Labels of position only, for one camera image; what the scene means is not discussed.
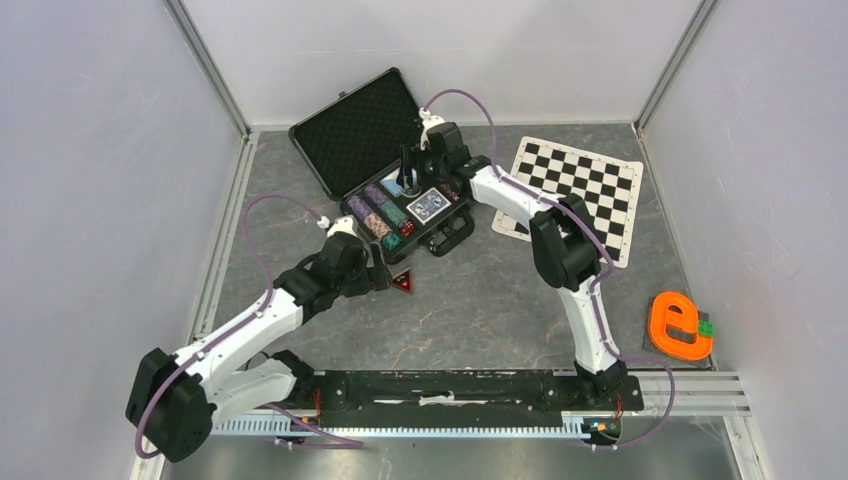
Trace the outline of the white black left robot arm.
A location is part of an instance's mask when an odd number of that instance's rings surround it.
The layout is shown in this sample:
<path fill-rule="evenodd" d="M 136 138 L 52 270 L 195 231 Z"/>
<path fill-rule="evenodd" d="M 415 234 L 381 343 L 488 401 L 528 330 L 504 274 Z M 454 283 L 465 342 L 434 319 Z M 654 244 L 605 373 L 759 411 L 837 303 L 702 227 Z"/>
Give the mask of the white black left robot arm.
<path fill-rule="evenodd" d="M 330 232 L 320 251 L 283 271 L 251 306 L 208 336 L 167 354 L 140 360 L 125 416 L 136 428 L 136 453 L 179 462 L 214 427 L 256 407 L 284 401 L 306 405 L 313 379 L 270 359 L 243 366 L 270 342 L 305 325 L 340 297 L 388 288 L 390 273 L 376 242 Z"/>

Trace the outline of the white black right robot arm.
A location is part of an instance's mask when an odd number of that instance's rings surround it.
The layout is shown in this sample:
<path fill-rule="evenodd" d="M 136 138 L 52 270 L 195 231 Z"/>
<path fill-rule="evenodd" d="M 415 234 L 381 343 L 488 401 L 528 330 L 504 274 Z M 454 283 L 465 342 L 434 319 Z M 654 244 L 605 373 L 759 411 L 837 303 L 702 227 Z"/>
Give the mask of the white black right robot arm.
<path fill-rule="evenodd" d="M 472 155 L 453 122 L 426 124 L 418 144 L 401 146 L 400 159 L 403 186 L 425 180 L 446 184 L 528 230 L 535 269 L 556 290 L 571 328 L 578 396 L 591 408 L 612 401 L 628 376 L 609 331 L 601 292 L 613 261 L 584 200 L 527 185 L 488 157 Z"/>

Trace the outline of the clear round disc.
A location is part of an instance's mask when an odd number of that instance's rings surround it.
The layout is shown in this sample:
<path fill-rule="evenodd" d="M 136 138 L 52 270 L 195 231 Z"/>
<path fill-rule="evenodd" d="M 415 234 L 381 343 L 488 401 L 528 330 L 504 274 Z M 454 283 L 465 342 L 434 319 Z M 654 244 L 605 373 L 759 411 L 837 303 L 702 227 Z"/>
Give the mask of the clear round disc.
<path fill-rule="evenodd" d="M 420 185 L 406 188 L 402 191 L 402 195 L 406 198 L 415 198 L 421 194 L 422 188 Z"/>

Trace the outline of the purple chip stack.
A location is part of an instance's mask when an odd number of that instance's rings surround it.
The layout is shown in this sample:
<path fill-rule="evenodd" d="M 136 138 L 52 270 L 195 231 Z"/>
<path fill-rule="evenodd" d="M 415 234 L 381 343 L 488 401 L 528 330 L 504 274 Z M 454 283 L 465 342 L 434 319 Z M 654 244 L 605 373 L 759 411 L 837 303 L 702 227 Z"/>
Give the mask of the purple chip stack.
<path fill-rule="evenodd" d="M 374 213 L 370 205 L 359 195 L 351 196 L 347 200 L 346 204 L 351 209 L 353 214 L 361 221 L 365 221 L 369 215 Z"/>
<path fill-rule="evenodd" d="M 377 207 L 382 207 L 387 202 L 390 202 L 390 198 L 375 184 L 367 185 L 364 193 Z"/>

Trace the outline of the blue patterned card deck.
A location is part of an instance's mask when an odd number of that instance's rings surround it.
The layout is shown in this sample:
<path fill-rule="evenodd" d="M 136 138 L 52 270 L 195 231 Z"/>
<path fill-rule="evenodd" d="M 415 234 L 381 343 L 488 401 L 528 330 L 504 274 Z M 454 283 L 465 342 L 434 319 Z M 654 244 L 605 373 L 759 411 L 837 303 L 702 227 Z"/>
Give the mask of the blue patterned card deck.
<path fill-rule="evenodd" d="M 436 187 L 432 187 L 406 206 L 411 216 L 421 224 L 433 220 L 447 210 L 452 202 Z"/>

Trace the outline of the black poker set case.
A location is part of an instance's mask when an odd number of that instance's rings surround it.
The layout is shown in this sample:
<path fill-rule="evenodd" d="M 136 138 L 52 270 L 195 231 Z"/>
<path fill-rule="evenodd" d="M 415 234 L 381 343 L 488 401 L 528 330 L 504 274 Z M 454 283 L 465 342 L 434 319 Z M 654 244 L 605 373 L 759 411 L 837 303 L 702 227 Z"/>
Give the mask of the black poker set case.
<path fill-rule="evenodd" d="M 419 105 L 410 92 L 401 72 L 391 68 L 350 93 L 339 98 L 289 130 L 289 138 L 304 158 L 327 196 L 338 202 L 343 214 L 353 215 L 357 233 L 368 242 L 376 242 L 385 261 L 396 264 L 418 246 L 441 257 L 468 238 L 475 229 L 470 213 L 472 198 L 461 195 L 458 202 L 421 224 L 406 210 L 406 206 L 432 187 L 420 185 L 421 194 L 415 198 L 393 197 L 380 184 L 391 172 L 400 173 L 400 147 L 416 145 L 422 126 Z M 367 185 L 377 185 L 391 201 L 408 216 L 415 226 L 409 237 L 402 237 L 399 228 L 383 215 L 364 193 Z M 395 250 L 388 251 L 347 206 L 347 200 L 359 195 L 402 239 Z"/>

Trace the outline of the purple chip stack front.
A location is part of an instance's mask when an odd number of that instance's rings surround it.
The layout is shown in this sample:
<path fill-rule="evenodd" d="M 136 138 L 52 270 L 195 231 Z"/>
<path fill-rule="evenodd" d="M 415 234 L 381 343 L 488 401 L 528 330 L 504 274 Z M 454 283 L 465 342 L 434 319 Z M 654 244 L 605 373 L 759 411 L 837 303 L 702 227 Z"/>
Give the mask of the purple chip stack front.
<path fill-rule="evenodd" d="M 361 221 L 365 221 L 369 215 L 374 213 L 370 205 L 359 195 L 351 196 L 347 200 L 346 204 L 351 209 L 353 214 Z"/>

